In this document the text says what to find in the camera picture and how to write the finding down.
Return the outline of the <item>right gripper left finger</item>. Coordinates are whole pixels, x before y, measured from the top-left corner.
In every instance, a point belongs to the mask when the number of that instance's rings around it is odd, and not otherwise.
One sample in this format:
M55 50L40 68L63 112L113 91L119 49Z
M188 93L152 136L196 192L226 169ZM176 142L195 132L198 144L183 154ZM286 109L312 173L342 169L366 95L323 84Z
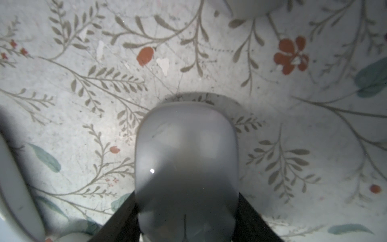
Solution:
M139 242L139 210L132 192L109 221L89 242Z

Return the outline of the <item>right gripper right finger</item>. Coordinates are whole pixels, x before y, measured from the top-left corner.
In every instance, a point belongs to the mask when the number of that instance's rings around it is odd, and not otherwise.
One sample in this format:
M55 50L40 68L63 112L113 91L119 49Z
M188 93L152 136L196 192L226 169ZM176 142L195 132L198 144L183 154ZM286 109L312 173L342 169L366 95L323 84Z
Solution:
M240 193L234 242L284 242Z

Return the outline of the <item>silver mouse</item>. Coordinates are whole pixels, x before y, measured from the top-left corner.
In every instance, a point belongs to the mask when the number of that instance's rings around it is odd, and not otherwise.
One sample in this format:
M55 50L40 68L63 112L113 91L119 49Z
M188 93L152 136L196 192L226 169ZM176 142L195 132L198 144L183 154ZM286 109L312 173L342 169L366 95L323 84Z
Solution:
M135 193L145 242L229 242L238 204L231 120L199 102L162 104L138 130Z

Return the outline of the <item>white mouse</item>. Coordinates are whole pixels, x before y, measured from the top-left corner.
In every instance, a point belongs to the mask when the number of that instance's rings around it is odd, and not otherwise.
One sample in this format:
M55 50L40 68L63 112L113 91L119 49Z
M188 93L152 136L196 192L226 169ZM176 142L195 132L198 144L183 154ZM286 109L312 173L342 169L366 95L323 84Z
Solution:
M40 215L3 137L1 137L1 241L45 241Z

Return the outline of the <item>grey egg-shaped mouse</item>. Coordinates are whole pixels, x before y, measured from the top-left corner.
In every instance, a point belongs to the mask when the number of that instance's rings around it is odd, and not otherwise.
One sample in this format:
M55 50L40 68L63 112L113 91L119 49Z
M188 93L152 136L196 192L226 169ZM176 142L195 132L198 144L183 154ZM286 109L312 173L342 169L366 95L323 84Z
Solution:
M250 19L284 5L284 0L208 0L212 7L233 19Z

